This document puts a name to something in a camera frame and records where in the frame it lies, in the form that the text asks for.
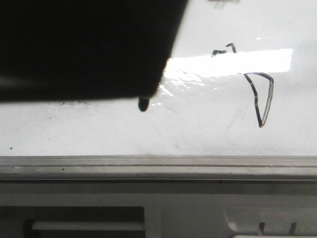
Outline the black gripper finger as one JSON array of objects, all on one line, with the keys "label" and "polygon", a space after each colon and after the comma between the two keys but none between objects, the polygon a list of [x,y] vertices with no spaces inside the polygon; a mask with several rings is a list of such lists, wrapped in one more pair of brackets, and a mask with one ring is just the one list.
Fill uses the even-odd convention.
[{"label": "black gripper finger", "polygon": [[151,97],[185,0],[3,0],[0,99]]}]

